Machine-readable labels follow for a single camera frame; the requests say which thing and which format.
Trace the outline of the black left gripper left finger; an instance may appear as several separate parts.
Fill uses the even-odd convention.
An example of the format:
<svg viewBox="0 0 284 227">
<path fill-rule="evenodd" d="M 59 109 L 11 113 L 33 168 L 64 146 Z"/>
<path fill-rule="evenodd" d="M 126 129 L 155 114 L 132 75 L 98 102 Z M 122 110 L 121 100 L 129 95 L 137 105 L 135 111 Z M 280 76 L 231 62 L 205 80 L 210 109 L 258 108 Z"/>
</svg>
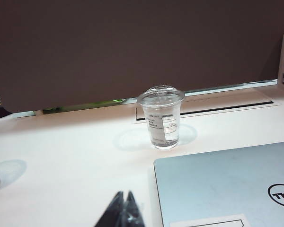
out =
<svg viewBox="0 0 284 227">
<path fill-rule="evenodd" d="M 124 192 L 118 191 L 106 210 L 95 224 L 95 227 L 120 227 L 121 214 L 124 210 Z"/>
</svg>

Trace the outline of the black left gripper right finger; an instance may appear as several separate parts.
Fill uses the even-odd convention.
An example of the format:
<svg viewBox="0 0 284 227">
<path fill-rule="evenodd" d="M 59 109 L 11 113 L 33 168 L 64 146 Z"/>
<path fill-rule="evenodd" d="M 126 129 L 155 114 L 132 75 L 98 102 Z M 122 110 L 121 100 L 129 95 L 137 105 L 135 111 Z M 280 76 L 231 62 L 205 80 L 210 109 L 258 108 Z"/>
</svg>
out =
<svg viewBox="0 0 284 227">
<path fill-rule="evenodd" d="M 142 214 L 135 202 L 134 195 L 131 191 L 128 192 L 127 199 L 124 202 L 123 209 L 123 226 L 124 227 L 144 227 Z"/>
</svg>

